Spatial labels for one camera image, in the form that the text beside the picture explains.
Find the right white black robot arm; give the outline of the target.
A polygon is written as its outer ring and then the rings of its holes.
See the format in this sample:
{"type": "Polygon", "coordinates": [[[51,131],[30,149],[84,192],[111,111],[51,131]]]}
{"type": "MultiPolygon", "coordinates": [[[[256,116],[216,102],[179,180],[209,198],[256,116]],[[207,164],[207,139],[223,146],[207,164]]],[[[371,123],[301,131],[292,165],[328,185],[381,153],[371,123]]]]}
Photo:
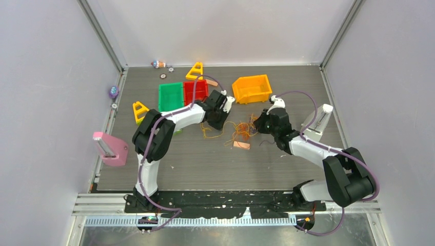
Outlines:
{"type": "Polygon", "coordinates": [[[378,193],[376,179],[358,149],[332,148],[309,139],[292,128],[284,108],[263,110],[253,124],[259,133],[273,136],[280,150],[324,171],[324,180],[309,180],[293,188],[291,199],[297,209],[306,210],[314,201],[333,201],[345,208],[378,193]]]}

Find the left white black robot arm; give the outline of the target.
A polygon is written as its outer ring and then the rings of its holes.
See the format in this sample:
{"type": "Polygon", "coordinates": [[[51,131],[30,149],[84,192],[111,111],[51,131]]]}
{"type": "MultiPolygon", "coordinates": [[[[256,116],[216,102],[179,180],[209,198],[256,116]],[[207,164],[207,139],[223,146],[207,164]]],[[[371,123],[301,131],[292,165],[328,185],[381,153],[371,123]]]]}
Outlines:
{"type": "Polygon", "coordinates": [[[147,112],[132,137],[138,158],[133,196],[143,211],[152,212],[157,206],[154,194],[158,191],[159,165],[169,150],[174,133],[204,122],[221,131],[234,102],[235,98],[227,95],[226,91],[213,90],[205,100],[195,100],[180,109],[168,112],[152,109],[147,112]]]}

